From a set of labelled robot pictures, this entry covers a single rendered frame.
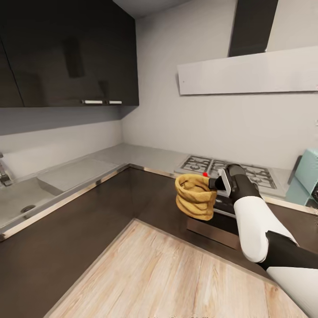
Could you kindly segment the popcorn bag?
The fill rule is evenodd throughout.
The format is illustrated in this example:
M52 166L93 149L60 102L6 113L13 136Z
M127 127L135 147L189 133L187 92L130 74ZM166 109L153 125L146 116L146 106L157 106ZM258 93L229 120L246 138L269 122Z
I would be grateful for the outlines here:
M208 177L182 174L176 178L175 188L179 210L195 219L210 220L213 217L218 190L209 189Z

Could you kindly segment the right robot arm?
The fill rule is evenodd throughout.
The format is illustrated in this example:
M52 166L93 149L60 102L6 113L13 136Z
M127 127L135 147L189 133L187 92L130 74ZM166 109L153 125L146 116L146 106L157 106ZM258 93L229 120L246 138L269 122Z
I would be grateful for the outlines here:
M238 164L218 169L209 189L232 199L241 249L260 265L309 318L318 318L318 255L299 246Z

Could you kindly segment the microwave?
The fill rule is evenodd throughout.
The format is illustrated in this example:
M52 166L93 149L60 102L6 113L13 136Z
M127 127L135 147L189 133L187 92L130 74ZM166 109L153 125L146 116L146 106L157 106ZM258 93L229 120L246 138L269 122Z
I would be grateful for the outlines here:
M318 148L305 149L295 177L318 203Z

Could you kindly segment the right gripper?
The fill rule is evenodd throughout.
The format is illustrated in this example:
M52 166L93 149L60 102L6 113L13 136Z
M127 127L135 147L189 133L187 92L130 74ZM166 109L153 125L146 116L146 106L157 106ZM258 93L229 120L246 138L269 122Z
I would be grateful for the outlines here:
M209 189L226 190L226 188L220 184L220 178L209 178Z

